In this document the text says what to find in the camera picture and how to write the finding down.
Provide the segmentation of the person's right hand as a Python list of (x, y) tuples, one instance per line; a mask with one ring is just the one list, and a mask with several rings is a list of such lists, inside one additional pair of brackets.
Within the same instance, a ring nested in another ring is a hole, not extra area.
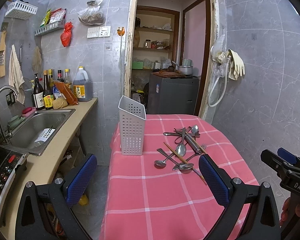
[[(283, 225), (283, 223), (287, 220), (288, 218), (288, 209), (290, 205), (290, 197), (288, 197), (282, 207), (282, 213), (281, 213), (281, 219), (280, 219), (280, 226)], [(295, 214), (300, 217), (300, 204), (298, 204), (295, 208)]]

